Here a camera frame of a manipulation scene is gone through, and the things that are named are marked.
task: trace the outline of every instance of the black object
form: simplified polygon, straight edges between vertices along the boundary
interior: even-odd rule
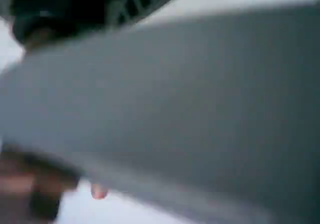
[[[193,220],[317,224],[319,26],[300,6],[48,49],[0,78],[0,132]]]
[[[61,196],[49,196],[35,189],[30,197],[30,214],[36,220],[54,221],[59,213]]]
[[[12,32],[23,44],[42,26],[66,36],[134,24],[170,0],[0,0],[0,15],[14,20]]]

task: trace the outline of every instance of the gray surface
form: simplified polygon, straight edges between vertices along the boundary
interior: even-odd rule
[[[0,79],[0,132],[194,220],[318,223],[319,25],[306,7],[52,48]]]

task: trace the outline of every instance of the gray plastic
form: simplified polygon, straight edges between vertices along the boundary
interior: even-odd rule
[[[320,11],[96,34],[0,78],[0,133],[204,223],[319,223]]]

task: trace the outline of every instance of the finger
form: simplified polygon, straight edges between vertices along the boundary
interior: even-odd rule
[[[108,190],[100,185],[91,185],[91,195],[96,200],[104,199],[108,195]]]
[[[27,174],[6,174],[0,175],[0,193],[13,195],[29,194],[35,182],[32,175]]]

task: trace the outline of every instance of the skin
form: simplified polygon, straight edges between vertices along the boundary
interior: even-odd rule
[[[60,40],[63,37],[57,38],[56,32],[50,28],[37,30],[24,45],[25,56]],[[59,199],[65,191],[75,190],[78,182],[59,171],[28,166],[22,160],[24,155],[26,153],[16,147],[10,154],[5,151],[0,154],[0,223],[50,223],[49,220],[38,219],[28,213],[32,192],[36,190],[44,196]],[[107,193],[102,186],[92,184],[91,194],[94,199],[103,199]]]

